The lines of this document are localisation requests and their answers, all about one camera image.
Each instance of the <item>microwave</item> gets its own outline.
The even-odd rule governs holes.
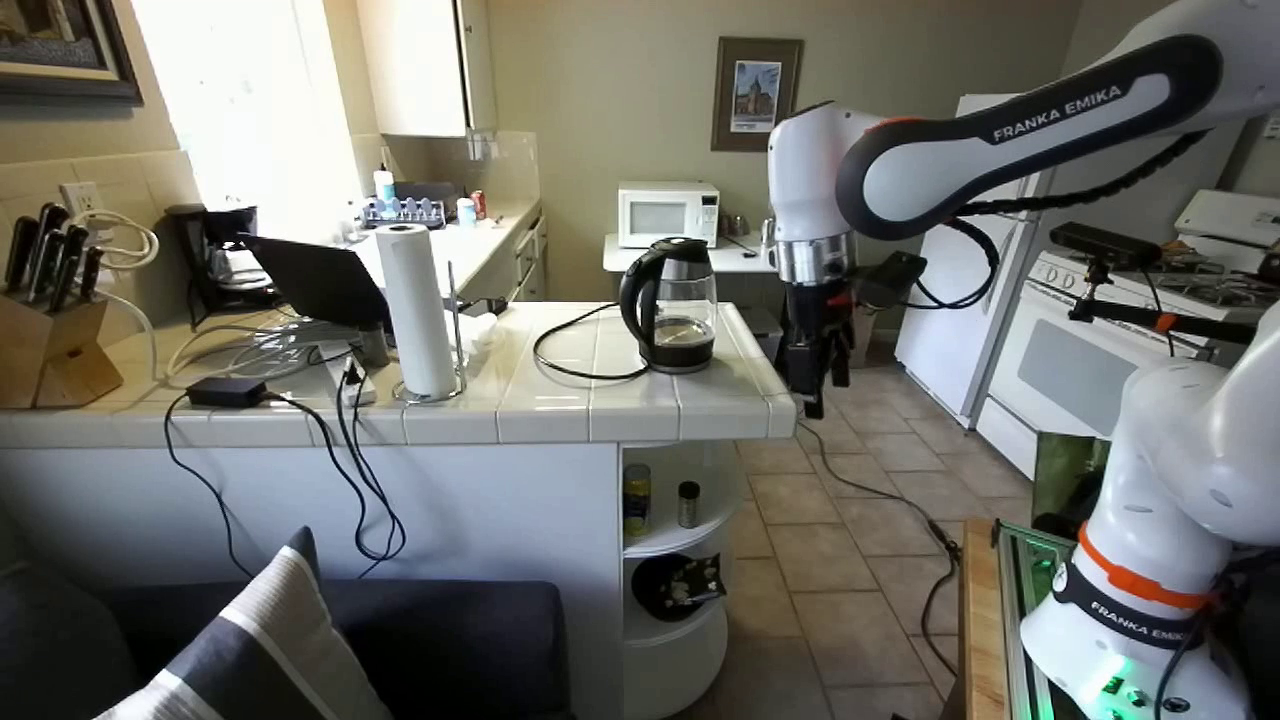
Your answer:
[[[622,183],[618,243],[650,246],[665,235],[698,235],[717,246],[719,190],[713,183]]]

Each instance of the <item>electric kettle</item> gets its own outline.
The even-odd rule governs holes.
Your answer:
[[[713,364],[717,276],[704,238],[670,235],[650,243],[630,269],[618,304],[651,366]]]

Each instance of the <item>white robotic arm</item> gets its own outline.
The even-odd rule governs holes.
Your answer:
[[[1099,65],[961,119],[807,109],[772,132],[778,254],[796,322],[779,370],[821,417],[840,378],[850,226],[921,235],[1011,177],[1152,132],[1280,109],[1280,0],[1176,0]],[[1246,720],[1242,678],[1197,618],[1238,543],[1280,543],[1280,306],[1231,366],[1137,370],[1099,504],[1022,636],[1090,715]]]

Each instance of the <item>knife block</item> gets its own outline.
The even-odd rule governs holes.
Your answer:
[[[0,353],[0,408],[83,408],[121,386],[117,364],[97,345],[103,315],[103,301],[47,315],[0,297],[0,326],[10,334]]]

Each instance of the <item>wall outlet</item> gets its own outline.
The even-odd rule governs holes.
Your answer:
[[[103,197],[102,197],[97,179],[68,179],[60,190],[63,190],[63,205],[68,205],[73,216],[103,207]]]

